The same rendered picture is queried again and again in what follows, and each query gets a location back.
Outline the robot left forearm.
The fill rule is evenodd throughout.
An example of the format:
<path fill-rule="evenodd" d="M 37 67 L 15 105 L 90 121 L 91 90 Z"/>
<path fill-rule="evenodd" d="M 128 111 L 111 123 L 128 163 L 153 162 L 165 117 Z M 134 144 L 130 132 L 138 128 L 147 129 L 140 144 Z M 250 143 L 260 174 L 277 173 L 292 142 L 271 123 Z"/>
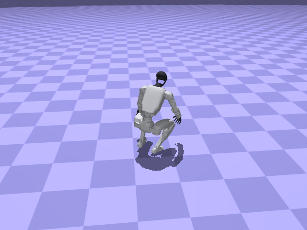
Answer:
<path fill-rule="evenodd" d="M 138 104 L 138 102 L 137 102 L 137 105 L 138 105 L 138 109 L 137 110 L 139 110 L 139 112 L 142 111 L 142 105 Z"/>

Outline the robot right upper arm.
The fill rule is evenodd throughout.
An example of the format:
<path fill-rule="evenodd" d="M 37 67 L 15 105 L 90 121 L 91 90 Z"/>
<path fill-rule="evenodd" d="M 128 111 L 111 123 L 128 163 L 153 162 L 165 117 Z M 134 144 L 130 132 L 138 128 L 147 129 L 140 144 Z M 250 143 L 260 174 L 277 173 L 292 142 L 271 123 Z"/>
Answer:
<path fill-rule="evenodd" d="M 173 113 L 178 112 L 177 106 L 176 106 L 176 102 L 175 99 L 173 97 L 172 92 L 169 91 L 165 91 L 165 99 L 168 100 L 169 104 L 171 105 L 171 110 Z"/>

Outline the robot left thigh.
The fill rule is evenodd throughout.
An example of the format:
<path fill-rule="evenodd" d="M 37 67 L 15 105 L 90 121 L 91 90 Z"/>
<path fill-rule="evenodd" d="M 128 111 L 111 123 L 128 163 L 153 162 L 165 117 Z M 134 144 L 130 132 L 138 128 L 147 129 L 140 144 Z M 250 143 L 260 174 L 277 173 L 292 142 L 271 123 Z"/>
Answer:
<path fill-rule="evenodd" d="M 143 119 L 145 113 L 143 111 L 140 111 L 134 118 L 134 126 L 139 128 L 139 122 L 141 119 Z"/>

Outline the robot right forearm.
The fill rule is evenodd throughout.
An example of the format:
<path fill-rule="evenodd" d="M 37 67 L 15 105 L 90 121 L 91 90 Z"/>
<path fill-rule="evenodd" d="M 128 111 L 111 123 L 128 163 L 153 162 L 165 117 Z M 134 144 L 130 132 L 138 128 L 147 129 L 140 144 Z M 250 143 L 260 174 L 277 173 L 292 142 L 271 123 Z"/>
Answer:
<path fill-rule="evenodd" d="M 180 118 L 181 118 L 181 113 L 180 113 L 180 110 L 179 110 L 179 108 L 177 107 L 177 109 L 178 109 L 178 112 L 176 112 L 176 113 L 174 113 L 175 115 L 176 115 L 176 118 L 179 120 Z"/>

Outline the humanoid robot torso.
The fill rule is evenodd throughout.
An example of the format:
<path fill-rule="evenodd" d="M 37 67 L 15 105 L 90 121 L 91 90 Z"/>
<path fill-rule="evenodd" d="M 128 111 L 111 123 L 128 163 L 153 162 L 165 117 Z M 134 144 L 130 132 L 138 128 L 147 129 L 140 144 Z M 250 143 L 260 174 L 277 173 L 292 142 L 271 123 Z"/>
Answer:
<path fill-rule="evenodd" d="M 154 125 L 152 117 L 160 111 L 165 100 L 165 88 L 149 85 L 146 87 L 143 100 L 142 111 L 145 113 L 139 122 L 139 129 L 150 133 L 150 128 Z"/>

